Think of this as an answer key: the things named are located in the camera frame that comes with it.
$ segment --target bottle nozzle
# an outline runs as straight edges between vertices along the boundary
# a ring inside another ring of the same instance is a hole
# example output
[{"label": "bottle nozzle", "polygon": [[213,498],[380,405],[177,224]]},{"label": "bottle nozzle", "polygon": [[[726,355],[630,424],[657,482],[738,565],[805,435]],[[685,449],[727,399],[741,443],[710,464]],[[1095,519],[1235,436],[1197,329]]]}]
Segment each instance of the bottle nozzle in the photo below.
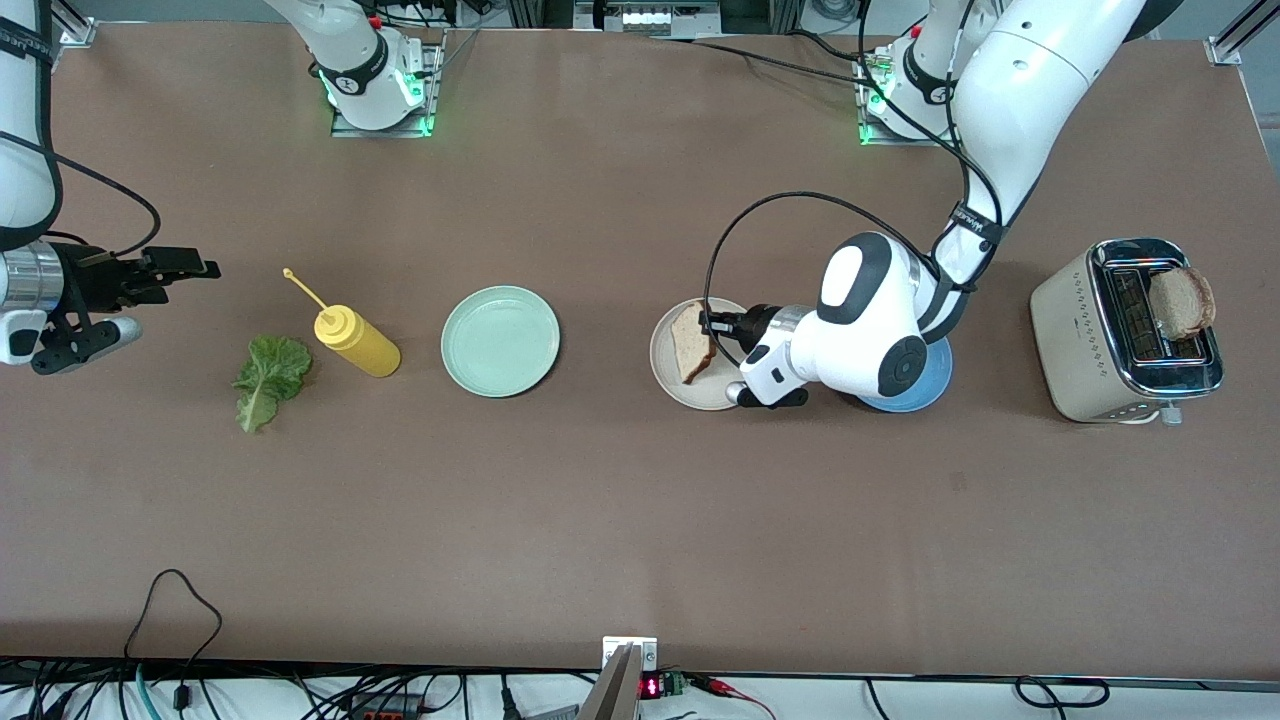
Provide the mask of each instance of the bottle nozzle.
[{"label": "bottle nozzle", "polygon": [[297,275],[294,275],[294,274],[293,274],[293,270],[291,270],[291,269],[285,268],[285,269],[284,269],[284,277],[285,277],[285,278],[288,278],[289,281],[292,281],[292,282],[293,282],[293,284],[296,284],[296,286],[298,286],[300,288],[302,288],[302,292],[307,293],[307,295],[308,295],[308,296],[311,297],[311,300],[315,300],[315,301],[316,301],[316,305],[319,305],[319,306],[320,306],[321,309],[324,309],[324,310],[328,310],[328,309],[329,309],[329,306],[328,306],[328,305],[325,305],[324,300],[320,300],[320,299],[319,299],[319,297],[316,296],[316,293],[311,292],[311,288],[310,288],[310,287],[307,287],[307,286],[302,284],[302,281],[300,281],[300,279],[297,278]]}]

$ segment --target blue plate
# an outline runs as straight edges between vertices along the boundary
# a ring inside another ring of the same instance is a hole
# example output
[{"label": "blue plate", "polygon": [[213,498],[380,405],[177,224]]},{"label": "blue plate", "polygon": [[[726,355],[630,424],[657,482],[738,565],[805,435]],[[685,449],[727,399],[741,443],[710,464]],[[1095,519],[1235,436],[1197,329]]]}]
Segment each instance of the blue plate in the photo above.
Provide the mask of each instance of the blue plate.
[{"label": "blue plate", "polygon": [[924,359],[924,372],[906,392],[897,397],[858,396],[858,400],[884,413],[915,413],[933,405],[933,401],[942,397],[948,384],[951,384],[951,343],[947,338],[942,338],[929,346]]},{"label": "blue plate", "polygon": [[556,364],[559,323],[545,300],[522,287],[486,287],[449,313],[440,355],[449,377],[484,397],[538,384]]}]

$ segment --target light green plate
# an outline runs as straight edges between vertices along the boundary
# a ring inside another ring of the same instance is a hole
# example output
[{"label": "light green plate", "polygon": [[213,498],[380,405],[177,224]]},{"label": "light green plate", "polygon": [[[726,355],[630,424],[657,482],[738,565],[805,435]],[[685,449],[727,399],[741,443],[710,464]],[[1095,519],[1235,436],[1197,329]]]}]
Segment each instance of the light green plate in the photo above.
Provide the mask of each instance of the light green plate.
[{"label": "light green plate", "polygon": [[545,300],[513,286],[486,287],[449,313],[440,355],[449,377],[484,397],[538,384],[556,364],[559,323]]}]

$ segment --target red wire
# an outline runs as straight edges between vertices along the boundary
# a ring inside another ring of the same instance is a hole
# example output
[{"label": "red wire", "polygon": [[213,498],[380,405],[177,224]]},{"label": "red wire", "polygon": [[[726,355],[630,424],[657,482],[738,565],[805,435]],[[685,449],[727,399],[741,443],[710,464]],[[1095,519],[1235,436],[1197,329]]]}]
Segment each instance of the red wire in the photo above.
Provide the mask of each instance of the red wire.
[{"label": "red wire", "polygon": [[778,720],[778,716],[777,716],[777,715],[774,715],[772,710],[769,710],[769,706],[768,706],[768,705],[764,705],[763,702],[760,702],[760,701],[755,700],[754,697],[751,697],[751,696],[749,696],[749,694],[744,693],[742,691],[733,691],[733,692],[735,692],[735,693],[737,693],[737,696],[736,696],[736,697],[737,697],[737,700],[745,700],[746,702],[750,702],[750,703],[754,703],[754,705],[758,705],[758,706],[760,706],[760,707],[762,707],[762,708],[763,708],[763,710],[764,710],[765,712],[768,712],[768,714],[769,714],[769,717],[771,717],[772,720]]}]

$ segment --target lettuce leaf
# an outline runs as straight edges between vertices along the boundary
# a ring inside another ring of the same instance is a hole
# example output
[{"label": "lettuce leaf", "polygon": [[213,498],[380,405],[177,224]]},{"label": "lettuce leaf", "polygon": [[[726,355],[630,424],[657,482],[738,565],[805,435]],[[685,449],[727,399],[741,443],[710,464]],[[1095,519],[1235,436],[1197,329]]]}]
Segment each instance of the lettuce leaf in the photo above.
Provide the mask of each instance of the lettuce leaf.
[{"label": "lettuce leaf", "polygon": [[241,391],[236,421],[246,433],[270,423],[280,402],[302,391],[302,377],[311,370],[311,351],[292,337],[260,334],[248,343],[248,360],[232,387]]}]

